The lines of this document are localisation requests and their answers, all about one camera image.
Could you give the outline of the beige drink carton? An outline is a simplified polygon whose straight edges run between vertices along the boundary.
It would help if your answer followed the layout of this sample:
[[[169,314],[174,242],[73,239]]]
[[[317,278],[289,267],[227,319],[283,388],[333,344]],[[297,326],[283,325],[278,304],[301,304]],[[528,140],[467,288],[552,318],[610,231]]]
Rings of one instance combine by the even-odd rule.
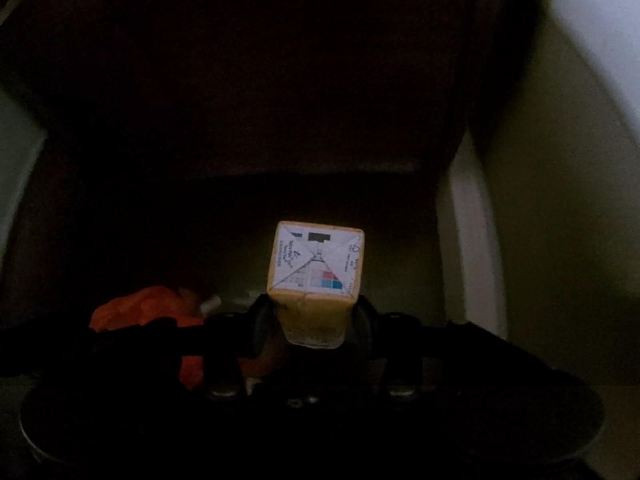
[[[281,221],[267,294],[290,344],[336,349],[345,339],[359,297],[364,254],[360,229]]]

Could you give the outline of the white door frame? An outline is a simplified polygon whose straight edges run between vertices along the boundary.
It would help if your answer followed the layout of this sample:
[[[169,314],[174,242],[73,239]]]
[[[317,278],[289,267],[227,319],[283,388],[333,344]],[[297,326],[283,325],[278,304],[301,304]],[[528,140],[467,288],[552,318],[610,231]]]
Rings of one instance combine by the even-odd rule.
[[[494,212],[482,166],[464,136],[440,187],[436,212],[447,318],[508,336]]]

